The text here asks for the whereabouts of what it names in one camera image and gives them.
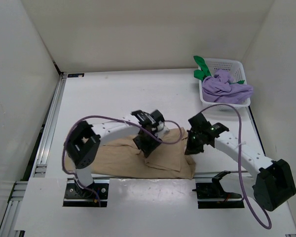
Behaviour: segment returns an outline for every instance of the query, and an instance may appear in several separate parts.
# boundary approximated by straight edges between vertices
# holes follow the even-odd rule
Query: metal frame
[[[46,126],[43,131],[42,139],[39,143],[38,151],[35,157],[35,165],[32,168],[31,176],[36,177],[36,168],[38,165],[47,165],[49,150],[53,140],[61,100],[63,97],[67,75],[60,75],[60,80],[55,90],[50,110],[46,120]]]
[[[5,215],[0,227],[0,237],[21,237],[23,236],[23,231],[15,231],[14,226],[21,209],[23,196],[25,194],[25,189],[28,182],[20,181],[16,182],[11,200],[5,211]]]
[[[33,177],[35,177],[35,178],[44,178],[46,170],[47,170],[47,164],[38,164],[38,165],[36,165]]]

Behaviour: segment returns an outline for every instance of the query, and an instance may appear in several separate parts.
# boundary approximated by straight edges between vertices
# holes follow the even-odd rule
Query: green cloth
[[[203,82],[204,78],[206,78],[204,72],[199,69],[194,71],[194,77],[201,80],[202,82]]]
[[[210,73],[204,58],[200,57],[200,56],[194,56],[194,60],[197,63],[197,65],[202,69],[202,71],[204,72],[205,77],[209,77],[212,74]]]

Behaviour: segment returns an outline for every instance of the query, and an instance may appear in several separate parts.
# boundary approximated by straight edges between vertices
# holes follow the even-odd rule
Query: white panel
[[[78,119],[87,115],[121,118],[135,110],[152,112],[155,109],[159,109],[165,119],[174,120],[186,130],[190,129],[187,120],[203,109],[193,69],[86,73],[83,78],[68,78],[49,152],[46,177],[67,177],[61,170],[61,153],[65,137]],[[247,110],[243,108],[239,112],[243,141],[262,153]],[[212,124],[221,122],[238,134],[239,122],[234,111],[204,114]],[[91,122],[101,123],[102,120],[94,119]],[[167,123],[167,126],[176,127],[171,123]],[[206,146],[204,153],[193,158],[196,172],[238,170],[232,158],[211,146]]]
[[[22,0],[62,71],[240,60],[273,0]]]
[[[244,60],[266,153],[289,162],[296,183],[296,0],[276,0]],[[289,201],[296,222],[296,196]]]
[[[23,176],[58,75],[19,0],[0,0],[0,223]]]
[[[198,209],[194,180],[110,179],[108,206],[63,207],[66,179],[31,178],[15,224],[29,237],[284,237],[296,234],[287,203],[265,230],[240,209]],[[252,203],[262,221],[261,209]]]

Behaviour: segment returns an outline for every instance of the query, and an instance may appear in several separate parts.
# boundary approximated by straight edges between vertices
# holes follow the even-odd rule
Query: green strap
[[[204,74],[203,71],[197,69],[197,70],[194,71],[194,77],[197,78],[197,79],[199,79],[199,80],[201,80],[203,82],[203,80],[204,80],[204,78],[206,76],[205,76],[205,74]]]
[[[205,63],[205,60],[200,57],[200,56],[194,56],[194,60],[197,63],[198,66],[200,66],[200,68],[202,69],[202,71],[204,72],[205,77],[209,77],[211,76],[211,73]]]
[[[245,81],[244,80],[240,80],[240,81],[237,81],[237,82],[234,82],[234,83],[229,83],[229,84],[243,84],[243,83],[245,83]]]

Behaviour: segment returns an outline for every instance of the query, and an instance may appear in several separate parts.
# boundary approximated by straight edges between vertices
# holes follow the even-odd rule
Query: beige cloth
[[[174,145],[161,144],[148,158],[138,150],[133,138],[114,140],[98,149],[95,160],[91,164],[91,172],[119,177],[132,178],[184,178],[192,179],[195,173],[195,162],[185,156],[187,132],[182,128],[183,139]],[[163,141],[176,141],[179,129],[171,129]],[[66,156],[65,166],[72,170],[72,162]]]

